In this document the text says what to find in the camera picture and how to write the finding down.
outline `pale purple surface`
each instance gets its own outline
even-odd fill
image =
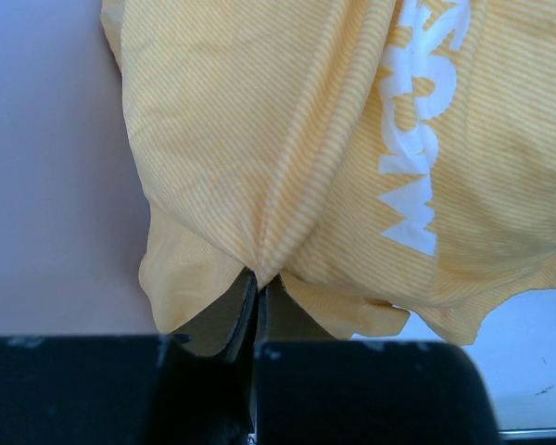
[[[155,330],[99,0],[0,0],[0,335]]]

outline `white surface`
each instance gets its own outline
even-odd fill
[[[415,314],[394,339],[440,340]],[[501,429],[556,427],[556,289],[513,297],[464,349],[486,382]]]

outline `yellow shirt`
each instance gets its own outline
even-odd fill
[[[556,287],[556,0],[104,0],[102,20],[162,331],[244,266],[339,337],[407,309],[470,343]]]

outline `striped cloth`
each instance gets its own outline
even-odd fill
[[[161,331],[241,269],[338,337],[556,287],[556,0],[104,0]]]

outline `black object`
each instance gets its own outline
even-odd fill
[[[241,445],[256,412],[259,445],[499,443],[461,350],[334,341],[279,278],[173,336],[0,338],[0,444]]]

